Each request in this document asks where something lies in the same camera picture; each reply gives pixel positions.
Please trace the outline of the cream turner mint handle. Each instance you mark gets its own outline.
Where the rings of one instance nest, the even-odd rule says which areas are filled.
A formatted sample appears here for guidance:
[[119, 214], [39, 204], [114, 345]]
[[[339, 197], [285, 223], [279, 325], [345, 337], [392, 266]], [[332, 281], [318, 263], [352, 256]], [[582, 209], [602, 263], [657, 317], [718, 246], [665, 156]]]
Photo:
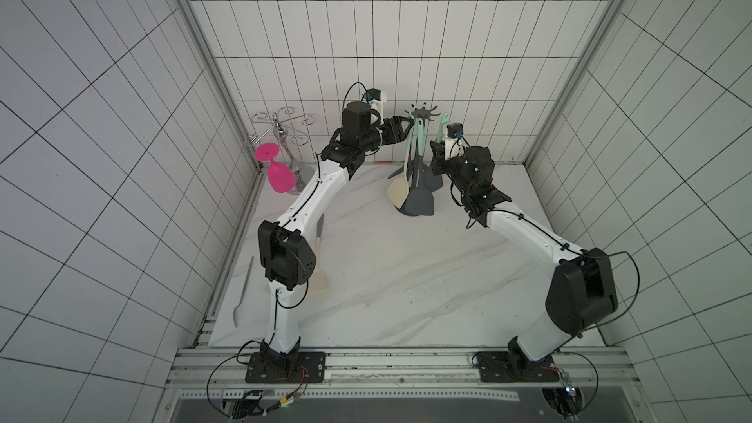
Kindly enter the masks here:
[[391, 203], [399, 210], [405, 204], [409, 195], [409, 180], [407, 179], [407, 169], [409, 168], [410, 151], [415, 137], [415, 128], [409, 131], [407, 142], [405, 142], [405, 159], [403, 160], [403, 172], [401, 178], [396, 178], [387, 190], [387, 195]]

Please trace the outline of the grey spatula mint handle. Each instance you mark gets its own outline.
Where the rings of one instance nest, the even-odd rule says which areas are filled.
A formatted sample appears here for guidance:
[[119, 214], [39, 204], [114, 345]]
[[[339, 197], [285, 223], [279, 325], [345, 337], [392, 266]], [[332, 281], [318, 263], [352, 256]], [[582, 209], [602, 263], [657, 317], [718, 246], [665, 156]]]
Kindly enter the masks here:
[[421, 166], [423, 163], [423, 143], [425, 142], [425, 128], [420, 117], [415, 123], [415, 160], [413, 168], [412, 187], [403, 205], [403, 212], [410, 217], [430, 217], [434, 215], [434, 198], [423, 183], [420, 182]]

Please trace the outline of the cream spatula mint handle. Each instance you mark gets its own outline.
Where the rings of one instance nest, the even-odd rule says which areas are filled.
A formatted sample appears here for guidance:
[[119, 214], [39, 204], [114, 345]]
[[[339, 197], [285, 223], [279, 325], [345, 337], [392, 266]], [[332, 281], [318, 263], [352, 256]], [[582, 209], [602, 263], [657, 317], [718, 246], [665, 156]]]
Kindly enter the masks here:
[[328, 288], [327, 275], [322, 267], [321, 253], [320, 253], [323, 227], [324, 227], [324, 215], [322, 215], [319, 218], [319, 220], [317, 221], [317, 226], [316, 226], [316, 235], [315, 235], [316, 266], [315, 266], [315, 270], [313, 270], [313, 274], [311, 274], [311, 278], [309, 278], [309, 291], [311, 291], [311, 293], [313, 294], [322, 294], [326, 292]]

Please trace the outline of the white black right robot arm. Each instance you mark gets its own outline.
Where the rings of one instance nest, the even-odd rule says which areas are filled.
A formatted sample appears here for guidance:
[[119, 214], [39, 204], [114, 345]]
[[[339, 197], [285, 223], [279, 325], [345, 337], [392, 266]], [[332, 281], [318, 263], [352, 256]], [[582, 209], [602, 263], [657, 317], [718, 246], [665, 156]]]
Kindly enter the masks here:
[[490, 150], [431, 141], [432, 174], [444, 175], [469, 224], [499, 233], [534, 260], [550, 279], [544, 313], [507, 345], [507, 367], [517, 375], [541, 366], [558, 349], [618, 309], [610, 256], [565, 241], [523, 213], [493, 185]]

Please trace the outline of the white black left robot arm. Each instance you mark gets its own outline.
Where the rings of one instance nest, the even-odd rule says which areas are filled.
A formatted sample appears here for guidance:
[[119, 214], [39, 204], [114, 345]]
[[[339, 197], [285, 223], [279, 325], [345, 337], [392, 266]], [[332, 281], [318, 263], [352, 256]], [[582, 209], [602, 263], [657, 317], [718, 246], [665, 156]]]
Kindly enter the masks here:
[[260, 355], [282, 373], [297, 369], [301, 344], [299, 315], [316, 267], [319, 219], [365, 158], [383, 146], [407, 140], [409, 117], [382, 119], [375, 106], [350, 102], [338, 128], [318, 158], [316, 173], [303, 194], [277, 221], [258, 228], [260, 264], [270, 289], [270, 329]]

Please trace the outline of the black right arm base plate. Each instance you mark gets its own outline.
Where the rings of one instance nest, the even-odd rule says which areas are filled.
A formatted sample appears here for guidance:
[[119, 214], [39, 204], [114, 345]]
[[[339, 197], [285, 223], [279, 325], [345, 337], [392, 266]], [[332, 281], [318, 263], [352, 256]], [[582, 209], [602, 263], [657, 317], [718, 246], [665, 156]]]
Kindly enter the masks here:
[[551, 358], [529, 362], [525, 356], [491, 351], [476, 352], [470, 362], [479, 370], [483, 383], [555, 383], [560, 380]]

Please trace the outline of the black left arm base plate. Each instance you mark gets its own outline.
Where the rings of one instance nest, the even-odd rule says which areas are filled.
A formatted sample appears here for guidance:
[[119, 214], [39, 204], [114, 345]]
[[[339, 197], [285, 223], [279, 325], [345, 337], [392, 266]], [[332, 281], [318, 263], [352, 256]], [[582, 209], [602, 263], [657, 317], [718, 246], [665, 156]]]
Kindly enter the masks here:
[[253, 352], [247, 365], [248, 384], [292, 384], [305, 380], [321, 383], [324, 380], [327, 354], [325, 352]]

